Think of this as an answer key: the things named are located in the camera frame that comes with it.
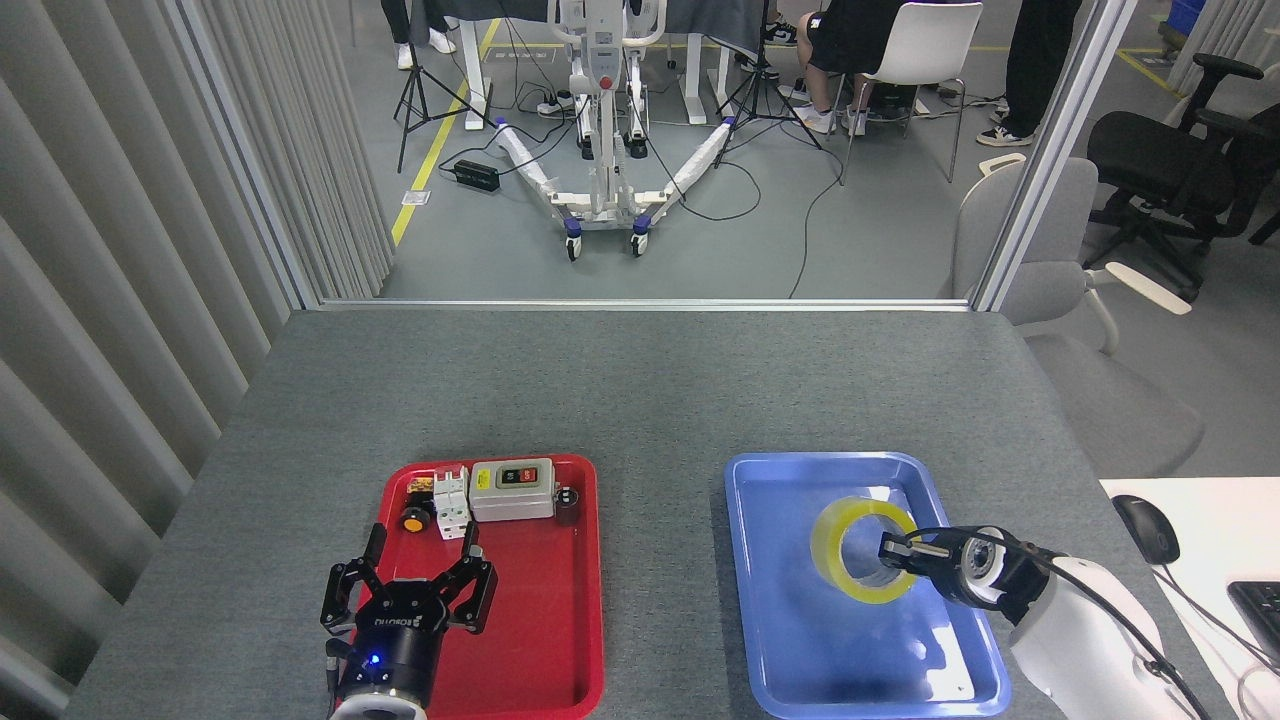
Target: tape roll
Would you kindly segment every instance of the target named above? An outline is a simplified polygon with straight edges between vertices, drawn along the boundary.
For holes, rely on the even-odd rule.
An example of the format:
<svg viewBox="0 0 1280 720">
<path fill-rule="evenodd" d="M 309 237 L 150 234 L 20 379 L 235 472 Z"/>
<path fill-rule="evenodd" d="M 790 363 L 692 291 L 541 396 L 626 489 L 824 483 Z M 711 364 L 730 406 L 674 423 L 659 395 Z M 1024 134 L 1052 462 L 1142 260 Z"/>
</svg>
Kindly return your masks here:
<svg viewBox="0 0 1280 720">
<path fill-rule="evenodd" d="M 818 515 L 809 539 L 809 551 L 818 574 L 824 580 L 859 602 L 883 605 L 906 594 L 915 582 L 915 575 L 884 566 L 859 578 L 849 573 L 841 547 L 849 529 L 864 518 L 878 520 L 886 532 L 895 534 L 915 529 L 911 516 L 892 502 L 845 497 L 832 502 Z"/>
</svg>

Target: blue bin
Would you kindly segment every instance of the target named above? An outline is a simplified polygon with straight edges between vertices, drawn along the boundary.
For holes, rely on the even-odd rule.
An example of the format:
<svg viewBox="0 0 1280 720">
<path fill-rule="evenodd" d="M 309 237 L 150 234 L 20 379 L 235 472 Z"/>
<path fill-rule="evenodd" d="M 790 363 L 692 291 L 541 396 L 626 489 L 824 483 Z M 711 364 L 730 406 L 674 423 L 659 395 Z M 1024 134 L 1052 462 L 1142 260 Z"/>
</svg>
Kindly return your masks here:
<svg viewBox="0 0 1280 720">
<path fill-rule="evenodd" d="M 946 525 L 924 465 L 896 452 L 753 454 L 724 469 L 748 674 L 756 702 L 795 720 L 989 717 L 1011 688 L 982 611 L 927 579 L 886 605 L 818 575 L 809 537 L 842 497 L 886 500 Z"/>
<path fill-rule="evenodd" d="M 1203 9 L 1204 0 L 1174 0 L 1172 8 L 1169 9 L 1169 27 L 1190 37 L 1192 28 L 1196 27 L 1196 20 Z"/>
</svg>

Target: table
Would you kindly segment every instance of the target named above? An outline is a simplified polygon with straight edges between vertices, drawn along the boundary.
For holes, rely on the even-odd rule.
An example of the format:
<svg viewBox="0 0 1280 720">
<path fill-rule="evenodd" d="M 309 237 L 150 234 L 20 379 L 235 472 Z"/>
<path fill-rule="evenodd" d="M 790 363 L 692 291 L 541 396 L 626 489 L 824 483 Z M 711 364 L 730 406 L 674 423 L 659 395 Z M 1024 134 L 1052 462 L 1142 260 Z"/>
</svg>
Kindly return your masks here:
<svg viewBox="0 0 1280 720">
<path fill-rule="evenodd" d="M 719 63 L 708 70 L 714 87 L 717 102 L 726 99 L 726 77 L 728 74 L 730 47 L 754 54 L 760 24 L 762 0 L 671 0 L 667 8 L 667 31 L 669 35 L 689 35 L 685 53 L 685 78 L 681 91 L 691 124 L 707 123 L 707 113 L 698 95 L 698 78 L 701 77 L 703 37 L 716 38 L 721 45 Z M 422 0 L 413 0 L 413 15 L 421 13 Z M 492 18 L 513 18 L 532 22 L 547 22 L 547 3 L 544 0 L 435 0 L 436 8 L 445 15 L 458 18 L 458 33 L 462 40 L 463 67 L 470 88 L 470 104 L 476 111 L 467 113 L 463 127 L 483 129 L 483 114 L 488 102 L 489 81 L 480 67 L 480 51 L 476 42 L 476 22 Z M 422 45 L 426 42 L 424 23 L 416 23 L 411 40 Z"/>
<path fill-rule="evenodd" d="M 599 474 L 605 691 L 593 719 L 767 717 L 748 682 L 722 473 L 740 452 L 831 450 L 914 455 L 954 523 L 1000 523 L 1106 565 L 1226 717 L 1056 402 L 996 314 L 300 313 L 65 717 L 321 717 L 328 568 L 364 547 L 388 477 L 419 460 L 550 452 Z M 1009 626 L 992 624 L 1011 664 Z M 1004 717 L 1060 716 L 1010 675 Z"/>
<path fill-rule="evenodd" d="M 1280 579 L 1280 553 L 1270 543 L 1251 548 L 1233 538 L 1253 536 L 1252 528 L 1275 525 L 1280 478 L 1107 479 L 1102 487 L 1111 497 L 1133 495 L 1147 500 L 1169 518 L 1181 550 L 1179 559 L 1169 565 L 1172 578 L 1204 610 L 1249 639 L 1249 629 L 1228 597 L 1226 585 L 1234 580 Z M 1238 680 L 1258 662 L 1172 589 L 1164 584 L 1161 589 L 1239 714 Z M 1254 673 L 1244 691 L 1257 720 L 1280 717 L 1280 682 L 1274 676 Z M 1272 715 L 1263 708 L 1271 708 Z"/>
</svg>

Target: floor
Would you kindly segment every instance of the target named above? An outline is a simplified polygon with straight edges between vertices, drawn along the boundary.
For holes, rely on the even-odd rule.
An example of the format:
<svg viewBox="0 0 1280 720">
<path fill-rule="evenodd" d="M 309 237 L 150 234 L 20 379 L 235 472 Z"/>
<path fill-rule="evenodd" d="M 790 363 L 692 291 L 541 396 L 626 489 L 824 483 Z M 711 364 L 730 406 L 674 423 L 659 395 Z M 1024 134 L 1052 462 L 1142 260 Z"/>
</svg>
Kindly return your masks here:
<svg viewBox="0 0 1280 720">
<path fill-rule="evenodd" d="M 372 3 L 329 4 L 348 81 L 367 128 L 366 149 L 378 192 L 399 241 L 397 266 L 383 291 L 389 299 L 780 299 L 792 288 L 800 299 L 934 297 L 948 269 L 956 208 L 979 177 L 977 163 L 1002 154 L 973 142 L 973 136 L 989 123 L 986 109 L 969 110 L 955 182 L 947 183 L 943 172 L 952 118 L 916 120 L 906 138 L 892 127 L 873 126 L 854 147 L 847 187 L 823 193 L 837 172 L 829 155 L 797 140 L 794 128 L 787 133 L 787 128 L 772 128 L 764 122 L 750 123 L 739 136 L 750 143 L 727 156 L 742 169 L 710 170 L 689 193 L 689 205 L 699 213 L 727 217 L 751 210 L 749 214 L 713 222 L 676 208 L 654 231 L 643 258 L 630 255 L 630 233 L 620 231 L 589 236 L 584 256 L 568 263 L 562 231 L 534 205 L 518 178 L 504 177 L 500 190 L 484 193 L 460 186 L 439 170 L 449 164 L 445 160 L 451 155 L 483 146 L 492 137 L 489 131 L 466 132 L 451 119 L 428 124 L 410 135 L 404 172 L 396 173 L 401 133 L 390 115 L 406 74 L 393 69 L 385 22 Z M 781 0 L 783 13 L 791 18 L 809 5 L 810 0 Z M 964 73 L 973 96 L 1002 91 L 1018 5 L 1018 0 L 986 3 Z M 1167 12 L 1169 0 L 1140 0 L 1121 44 L 1126 51 L 1112 61 L 1076 154 L 1083 154 L 1083 138 L 1092 120 L 1102 114 L 1128 109 L 1162 118 L 1174 105 L 1175 97 L 1158 85 L 1167 68 L 1160 65 L 1158 53 L 1149 53 L 1161 45 L 1155 26 Z M 495 106 L 522 99 L 522 106 L 529 108 L 540 97 L 536 91 L 525 95 L 531 90 L 525 83 L 548 85 L 566 76 L 563 50 L 543 47 L 550 42 L 539 26 L 481 23 L 481 28 L 489 31 L 485 40 L 490 53 L 509 54 L 525 45 L 554 53 L 540 67 L 527 59 L 518 64 L 488 63 L 486 72 L 495 79 Z M 709 133 L 708 127 L 682 124 L 675 85 L 682 54 L 682 47 L 675 49 L 675 70 L 667 67 L 660 47 L 645 63 L 652 138 L 668 165 L 680 163 Z M 716 51 L 704 49 L 703 56 L 707 67 Z M 769 56 L 783 81 L 797 74 L 790 49 L 776 49 Z M 445 86 L 461 88 L 462 72 L 456 64 L 461 63 L 460 55 L 426 50 L 425 59 Z M 444 91 L 433 86 L 426 90 L 433 113 L 448 105 Z M 937 106 L 936 97 L 924 100 Z M 705 81 L 703 101 L 714 106 Z M 500 111 L 529 132 L 552 132 L 550 141 L 556 141 L 557 123 L 518 110 Z M 558 174 L 566 190 L 585 190 L 589 164 L 579 159 L 571 142 L 566 140 L 549 150 L 548 174 Z M 823 140 L 840 156 L 846 142 L 840 135 Z M 474 150 L 466 156 L 509 167 L 502 152 L 490 149 L 490 159 L 484 154 Z M 636 186 L 657 187 L 666 179 L 662 168 L 654 165 L 650 159 L 628 167 Z M 431 192 L 426 205 L 412 211 L 401 206 L 406 190 L 424 187 Z M 1107 188 L 1100 188 L 1100 202 L 1106 193 Z M 1280 192 L 1272 188 L 1262 205 L 1260 215 L 1265 218 L 1280 206 Z M 1087 246 L 1103 234 L 1103 228 L 1091 228 Z M 1143 264 L 1140 254 L 1121 256 Z M 1274 428 L 1280 427 L 1280 377 L 1274 370 L 1280 340 L 1271 331 L 1280 314 L 1275 290 L 1280 287 L 1280 240 L 1262 247 L 1243 240 L 1217 242 L 1203 269 L 1207 279 L 1196 310 L 1181 318 L 1166 315 L 1117 286 L 1103 288 L 1121 327 L 1117 357 L 1203 414 L 1207 436 L 1180 474 L 1280 474 L 1280 443 L 1271 438 Z M 1084 310 L 1048 328 L 1025 332 L 1044 329 L 1101 338 L 1101 329 Z"/>
</svg>

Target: patient lift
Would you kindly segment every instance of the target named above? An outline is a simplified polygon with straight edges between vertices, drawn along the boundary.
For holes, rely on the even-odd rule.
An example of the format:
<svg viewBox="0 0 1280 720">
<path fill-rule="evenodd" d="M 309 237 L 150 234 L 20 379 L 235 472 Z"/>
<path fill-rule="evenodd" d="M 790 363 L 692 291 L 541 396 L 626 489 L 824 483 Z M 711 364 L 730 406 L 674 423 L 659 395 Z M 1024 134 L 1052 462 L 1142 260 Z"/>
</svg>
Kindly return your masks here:
<svg viewBox="0 0 1280 720">
<path fill-rule="evenodd" d="M 548 0 L 547 22 L 568 51 L 570 92 L 582 158 L 594 161 L 589 193 L 561 192 L 520 137 L 498 118 L 497 141 L 520 174 L 564 227 L 568 259 L 582 254 L 582 232 L 631 228 L 631 254 L 644 255 L 649 228 L 716 160 L 732 118 L 712 132 L 660 191 L 637 192 L 627 182 L 626 156 L 648 156 L 648 117 L 640 60 L 666 31 L 667 0 Z M 625 86 L 626 132 L 618 127 L 616 94 Z"/>
</svg>

